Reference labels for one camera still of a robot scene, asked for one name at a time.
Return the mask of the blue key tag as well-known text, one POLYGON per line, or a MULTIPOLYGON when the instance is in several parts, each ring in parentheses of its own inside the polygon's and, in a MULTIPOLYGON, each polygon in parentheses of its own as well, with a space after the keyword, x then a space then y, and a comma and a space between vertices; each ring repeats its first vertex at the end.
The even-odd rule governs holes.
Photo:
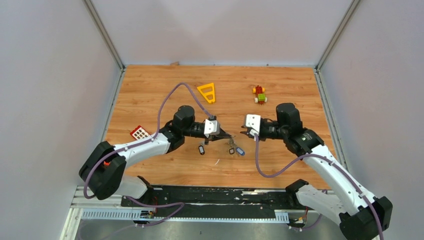
POLYGON ((240 148, 240 147, 236 147, 235 148, 235 151, 240 156, 244 156, 245 155, 245 151, 242 148, 240 148))

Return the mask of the metal keyring with keys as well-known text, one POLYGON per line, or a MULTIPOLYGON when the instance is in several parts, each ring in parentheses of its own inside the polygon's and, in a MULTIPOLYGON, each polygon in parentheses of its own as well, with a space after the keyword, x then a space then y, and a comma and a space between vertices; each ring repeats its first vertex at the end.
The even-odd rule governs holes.
POLYGON ((239 146, 237 145, 236 141, 235 141, 235 137, 232 136, 228 139, 228 141, 226 142, 226 144, 228 145, 228 147, 230 149, 237 149, 239 146))

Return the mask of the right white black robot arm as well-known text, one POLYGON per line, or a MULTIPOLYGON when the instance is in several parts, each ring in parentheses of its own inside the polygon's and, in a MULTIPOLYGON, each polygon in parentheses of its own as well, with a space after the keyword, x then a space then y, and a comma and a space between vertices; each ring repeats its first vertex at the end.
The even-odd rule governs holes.
POLYGON ((326 194, 305 180, 299 179, 286 187, 286 204, 292 209, 305 206, 334 222, 347 240, 384 239, 390 225, 393 204, 385 196, 377 197, 360 184, 332 155, 328 146, 313 130, 303 126, 299 110, 293 103, 276 106, 276 120, 247 114, 243 134, 260 141, 282 140, 297 157, 274 174, 265 174, 259 166, 259 150, 255 150, 255 165, 265 178, 281 175, 293 164, 302 161, 315 170, 333 194, 326 194))

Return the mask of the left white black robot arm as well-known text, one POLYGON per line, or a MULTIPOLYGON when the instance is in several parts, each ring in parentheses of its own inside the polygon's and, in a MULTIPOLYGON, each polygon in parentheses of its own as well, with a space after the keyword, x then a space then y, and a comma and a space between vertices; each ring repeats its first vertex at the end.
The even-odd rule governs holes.
POLYGON ((182 105, 173 119, 154 135, 124 144, 99 143, 78 175, 98 200, 120 195, 133 198, 142 207, 149 206, 153 201, 152 187, 143 177, 125 175, 125 170, 148 158, 177 150, 186 137, 203 139, 207 143, 232 136, 221 128, 215 116, 197 122, 194 108, 182 105))

